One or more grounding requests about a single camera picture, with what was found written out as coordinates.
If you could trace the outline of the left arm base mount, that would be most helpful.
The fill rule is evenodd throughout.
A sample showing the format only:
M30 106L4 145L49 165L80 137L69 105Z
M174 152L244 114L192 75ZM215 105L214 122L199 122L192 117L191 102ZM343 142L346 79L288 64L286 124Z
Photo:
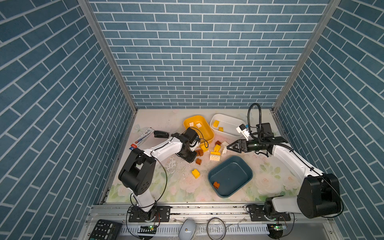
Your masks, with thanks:
M170 206L154 205L148 212L137 206L132 206L128 211L128 221L130 223L169 222L170 214Z

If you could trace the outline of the teal plastic bin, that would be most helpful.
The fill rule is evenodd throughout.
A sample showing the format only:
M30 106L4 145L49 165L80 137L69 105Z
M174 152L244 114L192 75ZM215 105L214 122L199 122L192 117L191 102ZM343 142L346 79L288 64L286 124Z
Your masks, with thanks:
M229 198L253 178L253 171L240 157L232 156L208 173L208 181L220 198Z

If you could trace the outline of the yellow plastic bin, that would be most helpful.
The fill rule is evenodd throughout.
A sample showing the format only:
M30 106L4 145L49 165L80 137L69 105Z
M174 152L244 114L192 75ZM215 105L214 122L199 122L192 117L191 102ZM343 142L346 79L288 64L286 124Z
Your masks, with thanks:
M215 134L214 134L212 128L210 127L209 123L206 121L206 119L201 115L189 117L189 118L184 120L184 127L186 129L188 127L190 127L189 123L191 123L191 122L194 123L194 126L192 128L198 133L199 137L201 139L208 141L208 144L210 144L213 141ZM202 125L202 127L198 128L196 126L197 123L200 123Z

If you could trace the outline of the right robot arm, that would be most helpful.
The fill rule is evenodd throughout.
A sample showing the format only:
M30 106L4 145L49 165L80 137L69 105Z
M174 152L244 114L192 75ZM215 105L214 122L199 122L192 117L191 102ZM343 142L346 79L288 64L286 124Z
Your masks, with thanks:
M237 140L227 146L236 153L266 150L280 160L301 184L296 197L267 198L264 215L272 219L278 214L302 214L308 219L317 217L336 218L345 209L340 196L340 184L334 174L325 174L301 157L282 137L268 137L263 140Z

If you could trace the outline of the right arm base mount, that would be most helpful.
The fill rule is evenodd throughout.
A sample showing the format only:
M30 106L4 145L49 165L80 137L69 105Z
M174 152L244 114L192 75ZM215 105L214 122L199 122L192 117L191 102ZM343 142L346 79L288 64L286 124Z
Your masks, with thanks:
M263 222L263 221L291 221L289 213L278 213L269 207L265 207L257 204L249 204L245 207L246 212L250 215L252 222Z

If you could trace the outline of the toothpaste tube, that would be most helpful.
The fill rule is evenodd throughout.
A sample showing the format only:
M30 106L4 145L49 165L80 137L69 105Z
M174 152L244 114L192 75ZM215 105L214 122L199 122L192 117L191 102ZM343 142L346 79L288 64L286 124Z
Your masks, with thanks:
M142 135L130 145L130 150L136 149L140 147L149 137L155 132L154 129L148 128L145 132L142 133Z

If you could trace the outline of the white long lego brick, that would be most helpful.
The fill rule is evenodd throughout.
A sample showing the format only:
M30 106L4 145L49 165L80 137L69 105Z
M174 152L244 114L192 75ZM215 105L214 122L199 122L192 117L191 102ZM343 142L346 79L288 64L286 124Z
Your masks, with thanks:
M219 162L221 160L220 155L210 155L210 161L216 161Z

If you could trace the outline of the white plastic bin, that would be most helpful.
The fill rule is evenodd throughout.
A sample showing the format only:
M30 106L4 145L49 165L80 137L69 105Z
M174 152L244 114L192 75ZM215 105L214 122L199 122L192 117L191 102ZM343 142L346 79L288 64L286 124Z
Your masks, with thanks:
M219 131L219 127L218 128L213 127L213 123L215 120L220 121L219 127L222 127L224 129L223 132ZM242 134L239 134L237 132L236 128L238 126L240 126L241 124L245 125L245 122L243 120L240 120L240 119L237 119L234 117L230 117L227 115L215 114L211 119L210 127L212 128L212 130L214 131L214 133L216 135L224 136L227 138L240 139L240 138L243 138L244 136Z

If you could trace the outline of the yellow lego by bin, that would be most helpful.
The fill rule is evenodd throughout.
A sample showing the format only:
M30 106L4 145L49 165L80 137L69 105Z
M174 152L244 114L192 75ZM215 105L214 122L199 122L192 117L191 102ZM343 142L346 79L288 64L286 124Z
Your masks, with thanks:
M201 145L200 147L203 152L207 152L209 149L209 145Z

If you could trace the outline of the yellow lego cube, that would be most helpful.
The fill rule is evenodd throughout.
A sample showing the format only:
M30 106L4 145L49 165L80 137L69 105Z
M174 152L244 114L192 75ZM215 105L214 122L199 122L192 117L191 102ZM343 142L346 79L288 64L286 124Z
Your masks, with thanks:
M197 169L192 170L192 175L195 179L200 177L200 172Z
M220 124L220 121L215 120L214 123L213 123L213 127L214 127L214 128L218 128L218 127L219 127L219 124Z

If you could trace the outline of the yellow lego block centre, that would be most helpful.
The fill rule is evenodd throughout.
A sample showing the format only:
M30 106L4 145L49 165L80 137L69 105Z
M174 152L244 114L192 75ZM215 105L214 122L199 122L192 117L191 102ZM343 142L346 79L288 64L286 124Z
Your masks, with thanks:
M215 145L214 152L219 153L220 150L221 150L221 146L220 145Z

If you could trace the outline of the black stapler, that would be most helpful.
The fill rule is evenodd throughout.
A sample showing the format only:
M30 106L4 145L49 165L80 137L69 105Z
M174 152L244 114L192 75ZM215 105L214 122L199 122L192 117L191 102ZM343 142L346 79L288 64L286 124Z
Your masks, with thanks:
M169 133L164 131L154 131L154 137L155 138L162 138L162 139L168 139Z

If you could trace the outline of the yellow lego cube front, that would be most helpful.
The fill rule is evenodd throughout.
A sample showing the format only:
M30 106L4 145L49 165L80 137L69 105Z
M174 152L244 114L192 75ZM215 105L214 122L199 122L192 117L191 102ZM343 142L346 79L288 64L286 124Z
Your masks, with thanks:
M195 179L200 177L200 172L197 169L192 170L192 175Z

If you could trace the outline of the grey computer mouse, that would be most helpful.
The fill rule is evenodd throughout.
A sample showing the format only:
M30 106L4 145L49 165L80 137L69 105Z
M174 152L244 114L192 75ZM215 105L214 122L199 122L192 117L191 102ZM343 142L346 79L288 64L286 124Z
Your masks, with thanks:
M197 224L192 219L186 219L182 224L178 237L180 240L193 240L197 233Z

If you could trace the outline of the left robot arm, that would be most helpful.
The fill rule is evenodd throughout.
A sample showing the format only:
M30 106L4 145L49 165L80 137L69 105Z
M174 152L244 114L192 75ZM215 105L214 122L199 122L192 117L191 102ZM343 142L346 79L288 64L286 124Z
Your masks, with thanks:
M209 145L200 130L189 127L181 134L171 134L167 140L155 147L131 150L118 179L131 191L140 211L148 214L156 210L158 201L154 199L149 190L156 163L161 164L163 160L172 155L177 155L191 163L197 157L195 150L200 146L201 141L204 141L207 146Z

